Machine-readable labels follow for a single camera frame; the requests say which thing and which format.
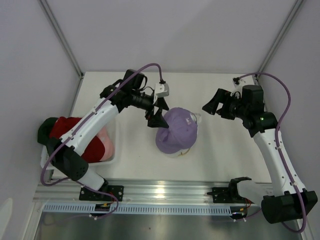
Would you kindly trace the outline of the purple baseball cap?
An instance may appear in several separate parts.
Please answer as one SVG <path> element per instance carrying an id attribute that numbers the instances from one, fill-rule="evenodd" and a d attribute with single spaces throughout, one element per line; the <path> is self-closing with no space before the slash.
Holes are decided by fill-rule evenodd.
<path id="1" fill-rule="evenodd" d="M 174 107 L 163 116 L 169 128 L 159 128 L 155 136 L 157 148 L 164 154 L 173 154 L 192 148 L 198 137 L 198 125 L 191 118 L 191 111 Z"/>

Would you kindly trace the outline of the pink baseball cap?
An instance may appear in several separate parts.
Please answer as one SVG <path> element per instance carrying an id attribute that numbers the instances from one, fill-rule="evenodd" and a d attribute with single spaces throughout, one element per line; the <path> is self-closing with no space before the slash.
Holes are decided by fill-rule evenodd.
<path id="1" fill-rule="evenodd" d="M 103 148 L 102 148 L 103 155 L 99 161 L 100 162 L 110 161 L 111 157 L 115 153 L 115 147 L 112 140 L 109 137 L 107 128 L 104 126 L 96 136 L 98 137 L 98 139 L 101 141 L 103 145 Z"/>

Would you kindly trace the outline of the red baseball cap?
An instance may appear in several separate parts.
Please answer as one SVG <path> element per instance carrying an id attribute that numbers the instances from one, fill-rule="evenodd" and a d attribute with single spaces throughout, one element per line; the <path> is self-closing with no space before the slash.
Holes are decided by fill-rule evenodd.
<path id="1" fill-rule="evenodd" d="M 62 139 L 68 147 L 74 147 L 88 163 L 98 163 L 103 155 L 103 144 L 98 139 L 99 130 L 80 117 L 59 117 L 49 137 Z"/>

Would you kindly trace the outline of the white baseball cap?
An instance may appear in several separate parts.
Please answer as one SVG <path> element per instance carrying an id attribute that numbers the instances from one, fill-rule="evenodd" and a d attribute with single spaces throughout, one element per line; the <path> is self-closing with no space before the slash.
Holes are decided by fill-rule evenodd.
<path id="1" fill-rule="evenodd" d="M 192 120 L 199 125 L 202 122 L 202 116 L 200 113 L 196 113 L 196 112 L 190 112 L 191 118 Z M 170 158 L 179 158 L 182 156 L 185 156 L 189 151 L 191 150 L 191 148 L 188 149 L 181 149 L 177 152 L 171 153 L 171 154 L 167 154 L 166 155 Z"/>

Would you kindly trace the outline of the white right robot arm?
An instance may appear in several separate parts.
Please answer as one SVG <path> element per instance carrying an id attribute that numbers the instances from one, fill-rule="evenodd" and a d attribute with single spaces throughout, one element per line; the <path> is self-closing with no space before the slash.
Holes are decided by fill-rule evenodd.
<path id="1" fill-rule="evenodd" d="M 306 223 L 318 197 L 306 189 L 294 170 L 282 142 L 279 122 L 272 112 L 265 111 L 262 87 L 245 85 L 234 92 L 219 88 L 202 110 L 223 119 L 241 119 L 258 146 L 273 187 L 272 195 L 255 201 L 260 203 L 265 219 L 270 224 L 298 219 Z"/>

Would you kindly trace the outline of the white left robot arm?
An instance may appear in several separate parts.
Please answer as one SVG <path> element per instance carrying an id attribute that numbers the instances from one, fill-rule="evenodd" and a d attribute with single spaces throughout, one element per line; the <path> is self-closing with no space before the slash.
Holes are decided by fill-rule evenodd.
<path id="1" fill-rule="evenodd" d="M 100 130 L 122 110 L 133 106 L 145 111 L 150 128 L 168 128 L 162 112 L 169 110 L 165 97 L 169 96 L 169 85 L 160 79 L 150 95 L 141 88 L 146 76 L 129 69 L 124 78 L 104 88 L 95 106 L 60 138 L 51 137 L 46 148 L 51 164 L 74 182 L 90 190 L 96 200 L 108 194 L 108 182 L 82 158 L 89 143 Z"/>

